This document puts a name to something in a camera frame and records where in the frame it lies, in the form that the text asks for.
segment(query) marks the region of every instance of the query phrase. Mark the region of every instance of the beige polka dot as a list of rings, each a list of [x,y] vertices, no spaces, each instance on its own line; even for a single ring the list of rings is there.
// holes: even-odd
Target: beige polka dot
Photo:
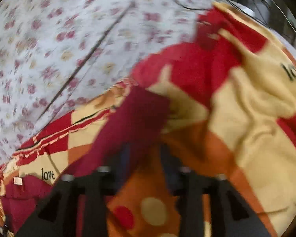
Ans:
[[[141,202],[141,215],[147,223],[160,226],[167,220],[167,209],[160,199],[149,197]]]
[[[204,237],[211,237],[212,236],[212,225],[209,222],[204,222]]]
[[[163,233],[163,234],[159,235],[158,237],[177,237],[177,236],[172,233]]]

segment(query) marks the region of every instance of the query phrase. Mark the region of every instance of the blanket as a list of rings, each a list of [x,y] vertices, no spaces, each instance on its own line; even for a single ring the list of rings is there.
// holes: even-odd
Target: blanket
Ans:
[[[160,141],[172,155],[198,174],[223,173],[271,236],[281,236],[296,216],[296,61],[272,33],[226,4],[199,16],[196,32],[195,42],[150,55],[130,78],[23,144],[0,166],[0,197],[15,176],[53,184],[139,85],[170,100]],[[209,200],[202,200],[210,236]],[[177,236],[180,218],[157,146],[107,207],[110,236]]]

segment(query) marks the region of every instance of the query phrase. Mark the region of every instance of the white floral fabric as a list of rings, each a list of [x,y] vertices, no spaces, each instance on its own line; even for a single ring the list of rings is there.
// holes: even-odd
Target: white floral fabric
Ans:
[[[179,0],[210,8],[213,0]],[[44,112],[109,27],[92,57]],[[0,3],[0,164],[18,146],[101,94],[149,53],[189,41],[199,11],[173,0],[2,0]]]

